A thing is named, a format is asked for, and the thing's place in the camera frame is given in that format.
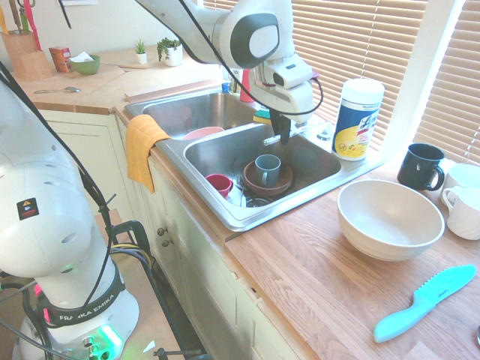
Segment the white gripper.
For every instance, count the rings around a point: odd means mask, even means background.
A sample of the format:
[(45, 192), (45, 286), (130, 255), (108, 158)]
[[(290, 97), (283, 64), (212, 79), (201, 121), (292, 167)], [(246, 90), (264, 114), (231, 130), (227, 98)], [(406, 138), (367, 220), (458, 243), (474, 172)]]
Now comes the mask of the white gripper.
[(314, 97), (309, 82), (293, 88), (283, 88), (279, 85), (267, 87), (254, 81), (251, 84), (251, 94), (259, 104), (277, 110), (270, 112), (270, 119), (274, 135), (280, 135), (282, 145), (286, 145), (290, 138), (290, 119), (304, 124), (312, 116)]

